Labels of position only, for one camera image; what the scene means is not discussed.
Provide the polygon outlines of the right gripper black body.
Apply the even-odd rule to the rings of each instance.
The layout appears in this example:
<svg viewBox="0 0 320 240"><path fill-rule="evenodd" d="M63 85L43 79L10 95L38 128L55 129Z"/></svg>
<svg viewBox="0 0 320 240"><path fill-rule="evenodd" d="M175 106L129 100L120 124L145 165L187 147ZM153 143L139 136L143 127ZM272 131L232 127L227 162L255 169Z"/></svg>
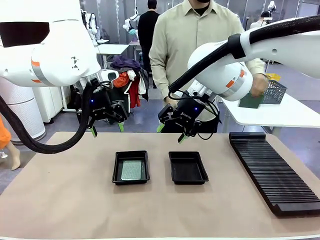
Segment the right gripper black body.
<svg viewBox="0 0 320 240"><path fill-rule="evenodd" d="M178 119L180 125L194 123L196 118L205 109L205 105L195 99L181 99L173 111L173 118Z"/></svg>

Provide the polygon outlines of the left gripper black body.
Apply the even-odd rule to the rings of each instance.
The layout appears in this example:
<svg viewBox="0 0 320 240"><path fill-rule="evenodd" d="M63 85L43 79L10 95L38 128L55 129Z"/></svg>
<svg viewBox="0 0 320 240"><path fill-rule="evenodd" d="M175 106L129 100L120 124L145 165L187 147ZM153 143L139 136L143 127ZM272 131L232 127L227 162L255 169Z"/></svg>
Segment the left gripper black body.
<svg viewBox="0 0 320 240"><path fill-rule="evenodd" d="M114 118L108 88L105 86L86 86L82 94L82 120L99 121Z"/></svg>

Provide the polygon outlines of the person's right hand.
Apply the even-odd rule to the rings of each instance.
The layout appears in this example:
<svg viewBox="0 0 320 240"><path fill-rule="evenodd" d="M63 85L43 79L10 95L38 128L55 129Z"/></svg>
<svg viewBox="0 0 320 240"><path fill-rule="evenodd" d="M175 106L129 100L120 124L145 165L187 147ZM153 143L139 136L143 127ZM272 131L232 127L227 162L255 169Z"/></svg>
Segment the person's right hand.
<svg viewBox="0 0 320 240"><path fill-rule="evenodd" d="M173 107L174 109L178 106L178 101L171 99L168 96L164 99L165 103Z"/></svg>

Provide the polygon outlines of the person's left hand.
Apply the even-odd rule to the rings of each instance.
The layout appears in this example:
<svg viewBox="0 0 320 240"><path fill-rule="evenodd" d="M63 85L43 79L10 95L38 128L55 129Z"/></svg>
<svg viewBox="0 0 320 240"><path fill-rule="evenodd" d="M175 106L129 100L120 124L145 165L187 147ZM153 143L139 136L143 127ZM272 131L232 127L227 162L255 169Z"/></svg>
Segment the person's left hand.
<svg viewBox="0 0 320 240"><path fill-rule="evenodd" d="M263 95L268 88L269 79L262 73L256 73L253 75L253 82L250 93L253 97Z"/></svg>

